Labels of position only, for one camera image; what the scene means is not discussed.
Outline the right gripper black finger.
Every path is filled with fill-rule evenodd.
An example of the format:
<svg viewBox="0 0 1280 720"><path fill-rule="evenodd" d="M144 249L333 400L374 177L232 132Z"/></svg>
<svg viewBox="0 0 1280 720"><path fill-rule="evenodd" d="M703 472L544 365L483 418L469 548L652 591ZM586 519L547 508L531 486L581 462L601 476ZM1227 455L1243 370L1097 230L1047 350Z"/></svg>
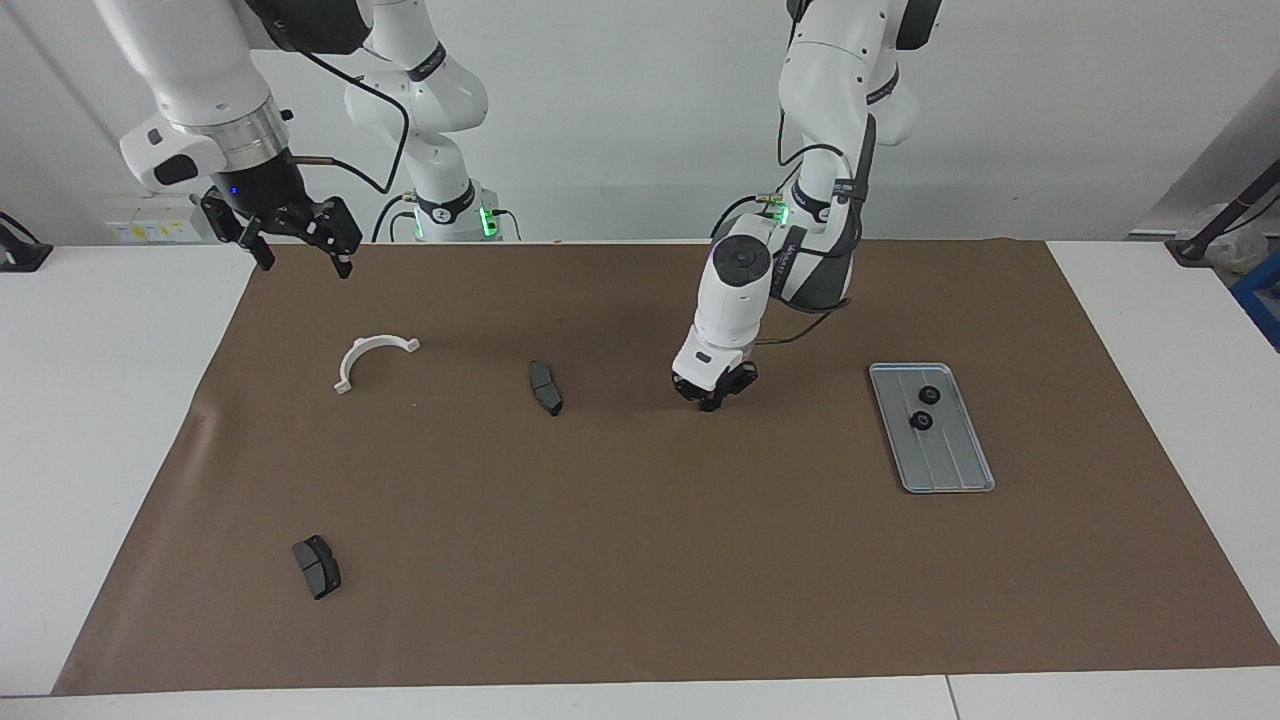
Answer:
<svg viewBox="0 0 1280 720"><path fill-rule="evenodd" d="M262 238L261 223L256 217L251 217L248 224L244 224L220 193L202 196L202 214L219 242L233 243L246 251L260 270L271 270L275 256Z"/></svg>
<svg viewBox="0 0 1280 720"><path fill-rule="evenodd" d="M340 197L311 202L310 213L308 245L328 255L340 279L348 279L364 238L358 223Z"/></svg>

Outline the silver metal ribbed tray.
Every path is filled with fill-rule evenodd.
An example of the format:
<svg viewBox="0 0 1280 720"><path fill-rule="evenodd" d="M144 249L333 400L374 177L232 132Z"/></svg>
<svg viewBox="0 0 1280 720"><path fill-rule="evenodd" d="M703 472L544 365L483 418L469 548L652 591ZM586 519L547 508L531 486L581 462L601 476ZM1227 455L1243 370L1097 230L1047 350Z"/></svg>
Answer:
<svg viewBox="0 0 1280 720"><path fill-rule="evenodd" d="M943 363L873 363L868 377L901 487L911 495L987 493L995 489L979 436L952 369ZM923 386L942 398L925 405ZM909 418L928 411L934 425L914 430Z"/></svg>

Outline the white cardboard box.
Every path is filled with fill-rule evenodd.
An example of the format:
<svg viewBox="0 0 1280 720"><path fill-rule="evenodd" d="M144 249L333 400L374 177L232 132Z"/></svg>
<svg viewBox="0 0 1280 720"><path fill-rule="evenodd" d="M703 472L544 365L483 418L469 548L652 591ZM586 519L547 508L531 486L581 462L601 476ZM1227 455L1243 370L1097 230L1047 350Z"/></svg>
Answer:
<svg viewBox="0 0 1280 720"><path fill-rule="evenodd" d="M102 199L101 220L111 240L119 245L218 242L191 195L109 195Z"/></svg>

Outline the single grey brake pad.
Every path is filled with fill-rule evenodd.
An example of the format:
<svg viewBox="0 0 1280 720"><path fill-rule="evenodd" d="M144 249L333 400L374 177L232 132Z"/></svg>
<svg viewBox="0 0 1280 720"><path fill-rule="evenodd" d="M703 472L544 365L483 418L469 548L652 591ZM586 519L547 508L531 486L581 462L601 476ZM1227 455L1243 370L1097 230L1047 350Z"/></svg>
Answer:
<svg viewBox="0 0 1280 720"><path fill-rule="evenodd" d="M529 364L529 384L532 397L550 416L559 416L564 400L550 366L541 361Z"/></svg>

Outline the brown paper table mat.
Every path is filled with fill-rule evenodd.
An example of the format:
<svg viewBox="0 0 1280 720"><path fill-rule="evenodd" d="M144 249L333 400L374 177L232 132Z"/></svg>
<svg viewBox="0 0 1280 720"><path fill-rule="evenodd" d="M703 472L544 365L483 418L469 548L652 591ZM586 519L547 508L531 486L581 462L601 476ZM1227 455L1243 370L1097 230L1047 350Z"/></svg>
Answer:
<svg viewBox="0 0 1280 720"><path fill-rule="evenodd" d="M1044 245L863 245L852 306L717 413L669 377L705 258L278 247L55 693L1280 664ZM338 395L378 334L421 347ZM993 491L901 487L873 363L952 369Z"/></svg>

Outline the black clamp base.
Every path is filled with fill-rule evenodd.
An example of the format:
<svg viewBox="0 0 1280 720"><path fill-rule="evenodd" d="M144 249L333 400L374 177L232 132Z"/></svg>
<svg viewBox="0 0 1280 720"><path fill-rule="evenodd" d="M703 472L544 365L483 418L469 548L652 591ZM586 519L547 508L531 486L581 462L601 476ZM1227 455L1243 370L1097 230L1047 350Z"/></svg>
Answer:
<svg viewBox="0 0 1280 720"><path fill-rule="evenodd" d="M54 246L40 241L23 223L0 211L0 273L38 270Z"/></svg>

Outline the stacked grey brake pads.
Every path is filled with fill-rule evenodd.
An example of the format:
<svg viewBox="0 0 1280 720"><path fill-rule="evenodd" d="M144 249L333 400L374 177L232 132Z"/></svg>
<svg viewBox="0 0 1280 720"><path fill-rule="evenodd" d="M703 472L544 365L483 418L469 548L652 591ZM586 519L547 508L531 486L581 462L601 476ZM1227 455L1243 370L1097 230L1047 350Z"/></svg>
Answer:
<svg viewBox="0 0 1280 720"><path fill-rule="evenodd" d="M314 600L323 600L340 588L339 564L323 537L310 536L291 550Z"/></svg>

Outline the black stand pole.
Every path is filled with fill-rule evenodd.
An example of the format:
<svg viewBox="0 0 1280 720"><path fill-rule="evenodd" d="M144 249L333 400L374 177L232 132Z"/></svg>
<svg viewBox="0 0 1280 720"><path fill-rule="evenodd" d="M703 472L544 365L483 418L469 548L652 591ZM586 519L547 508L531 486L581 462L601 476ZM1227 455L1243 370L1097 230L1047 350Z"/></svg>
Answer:
<svg viewBox="0 0 1280 720"><path fill-rule="evenodd" d="M1213 215L1188 240L1167 240L1165 249L1172 259L1185 268L1208 268L1204 259L1210 245L1230 229L1247 225L1242 218L1267 193L1280 184L1280 158L1276 158L1256 179L1253 179L1225 209Z"/></svg>

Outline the blue crate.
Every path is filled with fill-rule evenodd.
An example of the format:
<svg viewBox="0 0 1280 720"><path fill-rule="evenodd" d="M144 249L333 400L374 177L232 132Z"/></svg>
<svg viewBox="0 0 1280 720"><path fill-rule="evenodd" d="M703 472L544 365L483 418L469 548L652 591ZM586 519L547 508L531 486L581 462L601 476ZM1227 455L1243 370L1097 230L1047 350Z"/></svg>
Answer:
<svg viewBox="0 0 1280 720"><path fill-rule="evenodd" d="M1280 354L1280 250L1235 281L1230 295L1257 331Z"/></svg>

